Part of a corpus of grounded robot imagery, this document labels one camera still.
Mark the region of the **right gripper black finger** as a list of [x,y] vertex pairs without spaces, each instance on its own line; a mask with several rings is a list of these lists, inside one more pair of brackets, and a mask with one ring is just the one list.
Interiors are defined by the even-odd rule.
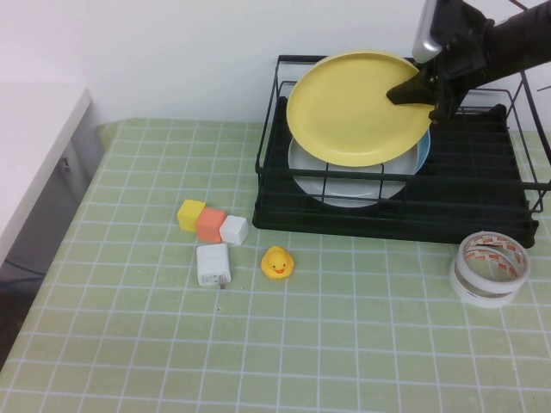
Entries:
[[394,105],[436,104],[436,76],[421,70],[403,83],[387,92],[388,100]]

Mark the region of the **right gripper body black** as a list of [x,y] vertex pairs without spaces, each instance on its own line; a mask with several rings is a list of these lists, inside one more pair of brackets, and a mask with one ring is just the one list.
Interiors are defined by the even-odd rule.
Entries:
[[472,86],[467,77],[486,67],[483,50],[488,19],[464,1],[437,1],[430,25],[431,38],[442,48],[429,64],[429,85],[435,123],[452,118]]

